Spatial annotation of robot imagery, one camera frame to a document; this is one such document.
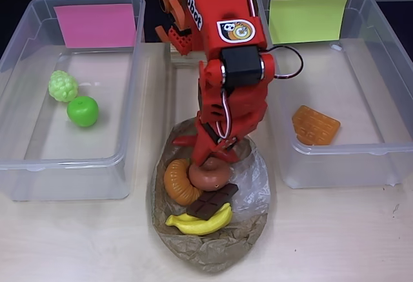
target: brown paper bag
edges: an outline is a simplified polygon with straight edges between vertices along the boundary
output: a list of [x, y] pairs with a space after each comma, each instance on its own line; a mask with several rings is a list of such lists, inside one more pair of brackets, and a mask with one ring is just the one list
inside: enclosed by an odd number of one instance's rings
[[[186, 209], [168, 196], [163, 175], [171, 161], [188, 158], [192, 152], [192, 148], [174, 146], [172, 141], [177, 136], [195, 133], [194, 119], [178, 124], [171, 131], [152, 176], [152, 224], [163, 243], [177, 257], [205, 272], [215, 273], [230, 267], [248, 253], [264, 229], [267, 212], [237, 223], [231, 222], [227, 227], [207, 236], [184, 235], [176, 227], [165, 225], [169, 215], [182, 214]], [[249, 140], [242, 140], [234, 150], [241, 159], [246, 159], [251, 153]]]

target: yellow banana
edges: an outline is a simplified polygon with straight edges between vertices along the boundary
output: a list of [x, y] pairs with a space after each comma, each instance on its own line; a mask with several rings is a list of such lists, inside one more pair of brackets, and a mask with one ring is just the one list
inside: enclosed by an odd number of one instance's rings
[[184, 213], [180, 216], [168, 217], [165, 224], [177, 227], [186, 235], [203, 236], [226, 227], [231, 222], [231, 219], [231, 206], [229, 203], [225, 203], [208, 221]]

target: toy food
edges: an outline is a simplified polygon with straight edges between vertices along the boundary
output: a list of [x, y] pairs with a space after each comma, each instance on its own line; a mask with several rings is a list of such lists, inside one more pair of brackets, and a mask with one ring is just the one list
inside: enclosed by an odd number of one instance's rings
[[188, 167], [187, 159], [175, 159], [168, 165], [163, 176], [166, 192], [181, 206], [190, 205], [202, 194], [202, 190], [189, 181], [186, 174]]
[[226, 227], [231, 219], [231, 206], [229, 203], [225, 203], [208, 221], [184, 213], [180, 216], [168, 217], [165, 224], [177, 227], [186, 235], [203, 236]]
[[220, 190], [204, 192], [200, 198], [195, 200], [187, 208], [186, 212], [190, 216], [208, 220], [224, 205], [224, 203], [229, 202], [237, 191], [237, 185], [228, 183]]
[[329, 145], [336, 135], [340, 122], [301, 106], [292, 117], [297, 139], [305, 145]]
[[77, 96], [79, 85], [74, 77], [64, 71], [52, 73], [49, 81], [49, 94], [57, 101], [65, 103], [72, 101]]
[[80, 127], [92, 126], [99, 116], [99, 107], [95, 99], [87, 96], [77, 97], [67, 106], [70, 120]]
[[189, 167], [189, 180], [201, 190], [218, 190], [231, 176], [230, 165], [215, 157], [209, 157], [202, 166], [194, 163]]

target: toy chocolate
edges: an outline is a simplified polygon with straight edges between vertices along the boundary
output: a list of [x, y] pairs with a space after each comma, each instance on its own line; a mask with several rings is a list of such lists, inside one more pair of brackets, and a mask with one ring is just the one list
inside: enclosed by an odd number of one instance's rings
[[204, 192], [201, 197], [195, 200], [186, 210], [190, 216], [199, 219], [210, 219], [225, 203], [229, 202], [232, 196], [238, 191], [238, 186], [228, 183], [220, 190]]

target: yellow sticky note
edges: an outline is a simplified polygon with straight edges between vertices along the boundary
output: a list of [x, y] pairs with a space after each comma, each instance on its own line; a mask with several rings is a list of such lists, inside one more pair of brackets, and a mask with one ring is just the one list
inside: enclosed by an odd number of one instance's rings
[[347, 0], [271, 0], [270, 35], [274, 44], [340, 38]]

